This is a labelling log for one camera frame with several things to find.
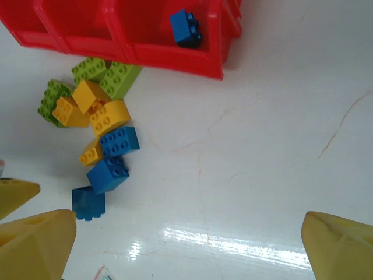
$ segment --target yellow brick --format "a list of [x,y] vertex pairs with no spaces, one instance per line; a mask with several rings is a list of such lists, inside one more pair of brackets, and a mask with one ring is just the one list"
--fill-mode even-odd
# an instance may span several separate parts
[[100,87],[100,84],[89,80],[82,80],[72,93],[76,104],[83,114],[93,114],[104,104],[111,101],[109,95]]
[[61,279],[75,235],[70,210],[0,225],[1,279]]
[[103,105],[89,119],[96,137],[99,137],[124,125],[131,117],[124,101],[115,100]]
[[66,127],[88,127],[89,116],[83,115],[73,98],[60,97],[53,116]]
[[103,156],[103,149],[100,145],[100,138],[96,138],[89,143],[80,157],[80,162],[83,166],[95,165]]

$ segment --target red plastic container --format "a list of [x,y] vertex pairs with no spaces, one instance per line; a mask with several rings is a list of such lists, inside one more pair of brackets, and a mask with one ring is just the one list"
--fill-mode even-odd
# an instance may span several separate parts
[[[221,79],[231,40],[242,32],[239,4],[235,0],[105,0],[103,12],[114,40],[131,63]],[[193,12],[200,23],[203,42],[197,50],[174,42],[170,16],[181,9]]]
[[36,14],[66,53],[122,60],[102,8],[103,0],[34,0]]
[[[48,48],[221,79],[242,0],[9,0],[0,19],[23,46]],[[186,9],[200,23],[196,50],[173,39],[170,16]]]
[[63,51],[35,14],[33,2],[33,0],[1,1],[1,21],[21,46]]

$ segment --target green lego brick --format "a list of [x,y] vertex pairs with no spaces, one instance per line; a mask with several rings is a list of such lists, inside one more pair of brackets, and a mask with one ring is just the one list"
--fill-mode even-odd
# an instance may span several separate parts
[[58,80],[50,80],[48,82],[47,90],[44,92],[44,98],[40,102],[41,105],[37,112],[49,123],[53,123],[56,127],[64,128],[55,117],[53,117],[52,112],[56,108],[57,100],[63,97],[71,97],[73,92],[73,87],[67,85],[66,83],[60,82]]
[[99,83],[105,77],[110,62],[101,58],[89,57],[71,69],[74,75],[74,83],[77,86],[82,80],[90,80]]
[[113,100],[123,99],[141,70],[141,66],[113,62],[100,86]]

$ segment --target yellow lego brick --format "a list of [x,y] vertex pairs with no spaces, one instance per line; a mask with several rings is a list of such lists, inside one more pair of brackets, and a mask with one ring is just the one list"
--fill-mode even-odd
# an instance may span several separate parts
[[373,226],[308,212],[301,235],[317,280],[373,279]]
[[75,218],[70,210],[0,225],[0,278],[60,280],[75,236]]
[[100,145],[100,138],[96,138],[86,146],[80,157],[80,162],[83,166],[95,165],[103,158],[103,149]]
[[123,100],[115,100],[103,105],[90,116],[90,122],[96,137],[100,137],[131,120]]
[[89,116],[83,115],[73,98],[60,97],[53,116],[66,127],[88,127]]
[[0,220],[40,192],[36,183],[17,179],[0,180]]
[[99,83],[82,80],[72,93],[76,104],[83,114],[93,114],[104,104],[111,101],[109,95],[100,87]]

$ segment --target blue lego brick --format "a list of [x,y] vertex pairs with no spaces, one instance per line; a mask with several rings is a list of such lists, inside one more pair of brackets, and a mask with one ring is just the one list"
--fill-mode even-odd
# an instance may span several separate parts
[[76,188],[71,194],[72,212],[78,220],[91,221],[105,213],[105,194],[95,194],[91,186]]
[[120,156],[101,159],[87,173],[87,178],[96,194],[114,190],[128,177],[128,169]]
[[181,10],[170,16],[175,42],[184,48],[198,48],[202,34],[198,31],[199,22],[192,13]]
[[122,156],[140,149],[134,127],[121,127],[100,138],[104,158]]

